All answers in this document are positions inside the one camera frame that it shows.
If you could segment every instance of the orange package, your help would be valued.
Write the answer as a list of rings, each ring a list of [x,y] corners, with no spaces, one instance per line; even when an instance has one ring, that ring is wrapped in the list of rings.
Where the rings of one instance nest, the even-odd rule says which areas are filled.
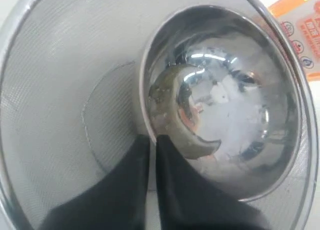
[[[291,40],[308,81],[320,80],[320,0],[279,0],[269,10]]]

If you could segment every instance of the black tongs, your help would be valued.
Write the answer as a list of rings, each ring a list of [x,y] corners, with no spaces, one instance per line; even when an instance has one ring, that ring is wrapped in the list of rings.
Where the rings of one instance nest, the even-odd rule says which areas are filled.
[[[138,136],[102,181],[53,209],[41,230],[144,230],[150,140]],[[162,230],[270,230],[257,209],[199,175],[168,136],[156,144],[156,184]]]

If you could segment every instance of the white background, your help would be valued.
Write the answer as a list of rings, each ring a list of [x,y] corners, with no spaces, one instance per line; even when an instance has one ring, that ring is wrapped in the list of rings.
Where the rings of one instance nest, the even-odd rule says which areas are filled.
[[[9,14],[10,10],[13,8],[15,3],[18,0],[0,0],[0,26],[4,22],[5,18]],[[277,0],[261,0],[266,6],[270,6],[272,3],[276,2]],[[313,93],[318,92],[320,93],[320,84],[317,82],[312,83],[311,90]],[[313,96],[317,101],[316,103],[320,103],[320,95]],[[315,106],[317,110],[320,110],[320,105]],[[317,229],[317,223],[320,223],[320,189],[318,188],[316,191],[316,195],[314,198],[314,203],[312,207],[312,211],[310,214],[309,221],[307,223],[306,230],[314,230]],[[9,230],[7,224],[0,213],[0,230]]]

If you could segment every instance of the metal mesh strainer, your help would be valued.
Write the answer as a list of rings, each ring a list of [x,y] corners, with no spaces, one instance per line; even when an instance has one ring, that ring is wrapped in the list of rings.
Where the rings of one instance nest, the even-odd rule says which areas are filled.
[[[20,1],[0,39],[1,144],[10,180],[4,171],[2,203],[12,220],[16,196],[37,229],[50,210],[119,162],[137,134],[131,88],[139,51],[159,21],[196,4],[259,16],[246,0]],[[301,229],[311,204],[317,153],[308,108],[291,173],[276,191],[251,202],[275,230]],[[147,229],[161,229],[155,192],[148,193],[146,212]]]

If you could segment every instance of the stainless steel bowl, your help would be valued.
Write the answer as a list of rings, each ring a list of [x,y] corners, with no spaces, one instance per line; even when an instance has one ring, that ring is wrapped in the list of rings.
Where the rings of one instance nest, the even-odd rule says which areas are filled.
[[[288,174],[300,98],[281,52],[245,16],[217,6],[174,14],[147,45],[138,78],[140,132],[154,142],[169,135],[225,192],[256,199]]]

